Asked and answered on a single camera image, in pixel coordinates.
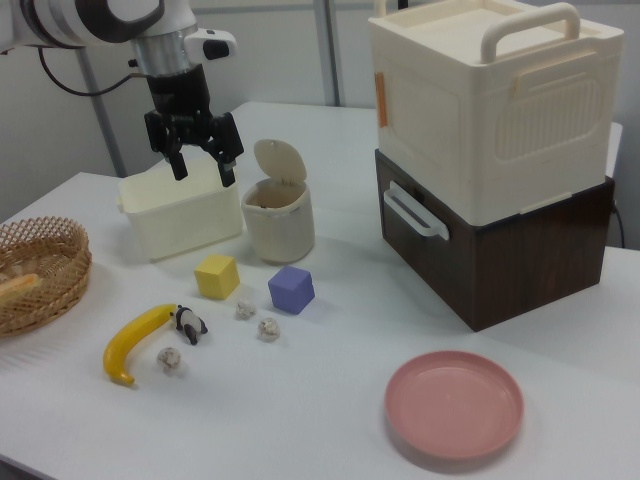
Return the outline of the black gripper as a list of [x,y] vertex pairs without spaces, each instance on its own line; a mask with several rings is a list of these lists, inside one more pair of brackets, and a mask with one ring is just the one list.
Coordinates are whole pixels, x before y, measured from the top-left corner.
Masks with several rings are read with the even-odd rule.
[[235,183],[234,167],[244,147],[231,113],[212,116],[210,94],[202,66],[169,76],[148,76],[154,109],[144,115],[150,147],[161,153],[174,178],[188,176],[183,144],[203,146],[217,163],[221,184]]

